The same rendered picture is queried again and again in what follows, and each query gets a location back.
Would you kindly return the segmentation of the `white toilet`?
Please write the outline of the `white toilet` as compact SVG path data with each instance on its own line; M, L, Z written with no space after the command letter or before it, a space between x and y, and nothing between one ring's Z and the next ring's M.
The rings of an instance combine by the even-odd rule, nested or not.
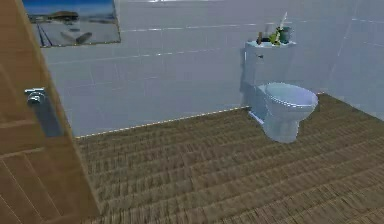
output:
M296 45L247 41L244 46L243 101L265 135L280 143L294 142L300 123L318 105L315 93L284 79Z

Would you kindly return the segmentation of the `teal cup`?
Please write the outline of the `teal cup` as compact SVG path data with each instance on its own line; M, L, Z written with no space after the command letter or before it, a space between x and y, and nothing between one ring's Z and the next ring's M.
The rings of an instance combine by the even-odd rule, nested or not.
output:
M283 44L288 44L291 39L292 28L291 27L283 27L280 31L280 42Z

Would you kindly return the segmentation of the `framed beach picture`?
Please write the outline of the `framed beach picture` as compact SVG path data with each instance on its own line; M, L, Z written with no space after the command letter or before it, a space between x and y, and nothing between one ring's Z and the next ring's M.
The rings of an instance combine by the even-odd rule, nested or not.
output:
M114 0L22 0L42 48L119 43Z

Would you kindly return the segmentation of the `brown wooden room door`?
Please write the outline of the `brown wooden room door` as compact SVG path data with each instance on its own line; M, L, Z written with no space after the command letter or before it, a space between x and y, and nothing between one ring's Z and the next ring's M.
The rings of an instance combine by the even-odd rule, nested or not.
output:
M44 88L28 105L26 89ZM81 224L100 214L22 0L0 0L0 224Z

